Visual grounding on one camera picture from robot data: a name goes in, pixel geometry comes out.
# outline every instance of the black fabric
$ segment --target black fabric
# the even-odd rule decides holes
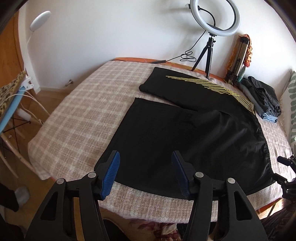
[[[0,183],[0,205],[11,209],[14,212],[19,210],[19,204],[13,190],[8,189]]]
[[[24,235],[20,227],[8,224],[0,214],[0,241],[23,241]]]
[[[233,177],[246,194],[273,183],[260,131],[217,110],[192,111],[135,98],[95,170],[112,150],[120,153],[116,182],[161,196],[184,199],[171,165],[174,150],[211,178]]]
[[[243,78],[241,84],[249,89],[251,95],[265,113],[274,117],[280,116],[281,108],[279,101],[276,97],[274,89],[271,86],[255,79],[252,76],[249,76],[247,79]]]
[[[103,219],[103,222],[110,241],[130,241],[112,221]]]
[[[145,83],[139,86],[140,91],[169,100],[177,106],[189,110],[218,110],[231,115],[248,129],[257,131],[260,128],[261,130],[255,115],[248,111],[232,95],[220,94],[205,88],[203,85],[172,79],[167,76],[198,80],[198,78],[187,74],[155,67]]]

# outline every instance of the folded clothes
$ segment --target folded clothes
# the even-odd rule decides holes
[[[254,100],[263,109],[263,112],[268,116],[279,117],[281,114],[281,108],[279,101],[276,97],[274,89],[249,76],[247,79],[243,78],[241,84],[248,88]]]
[[[254,108],[257,111],[258,115],[264,119],[267,120],[269,122],[272,123],[276,123],[278,121],[277,117],[274,117],[272,115],[269,115],[267,113],[264,112],[264,110],[262,109],[262,107],[258,104],[258,102],[255,100],[255,98],[252,96],[252,94],[250,93],[249,89],[244,86],[243,84],[241,84],[239,81],[237,81],[235,83],[235,85],[248,97],[248,99],[254,104]]]

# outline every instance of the orange fabric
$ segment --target orange fabric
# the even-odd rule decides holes
[[[262,208],[259,208],[256,212],[257,214],[260,214],[260,213],[263,213],[264,211],[266,211],[267,209],[269,209],[270,207],[272,207],[273,205],[275,205],[278,201],[280,201],[281,198],[278,198],[277,200],[273,201],[272,203],[270,204],[267,204],[265,205],[264,207]]]
[[[115,58],[114,60],[121,60],[121,61],[127,61],[127,62],[140,62],[140,63],[151,63],[154,61],[159,61],[157,59],[149,59],[149,58]],[[182,64],[176,64],[176,63],[172,63],[172,62],[166,62],[166,63],[162,63],[162,65],[167,65],[167,66],[172,66],[172,67],[176,67],[176,68],[180,68],[180,69],[186,69],[186,70],[191,70],[192,67],[190,66],[186,66],[186,65],[182,65]],[[200,69],[195,69],[194,72],[200,73],[200,74],[204,74],[205,72],[200,70]],[[210,74],[210,77],[215,78],[217,80],[220,80],[223,82],[223,78],[216,76],[214,74]]]

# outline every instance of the leopard print fabric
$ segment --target leopard print fabric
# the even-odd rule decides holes
[[[0,104],[9,96],[17,93],[25,75],[25,71],[20,72],[11,83],[0,88]],[[5,100],[0,106],[0,121],[2,120],[12,100],[13,97]]]

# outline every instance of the bed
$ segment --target bed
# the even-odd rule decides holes
[[[96,70],[62,101],[29,142],[29,158],[41,179],[63,177],[70,181],[93,171],[135,97],[171,104],[139,91],[139,85],[145,82],[154,67],[205,79],[198,72],[183,66],[180,68],[181,65],[174,67],[170,63],[160,65],[128,60],[110,61]],[[209,81],[244,96],[221,80],[211,77]],[[295,177],[292,169],[276,161],[278,156],[291,156],[281,125],[264,121],[258,115],[257,118],[268,144],[273,172],[291,181]],[[248,198],[257,210],[281,195],[280,185],[274,183]],[[99,205],[124,218],[187,223],[193,201],[145,193],[115,182],[110,195],[99,201]],[[217,219],[217,210],[218,204],[213,202],[212,221]]]

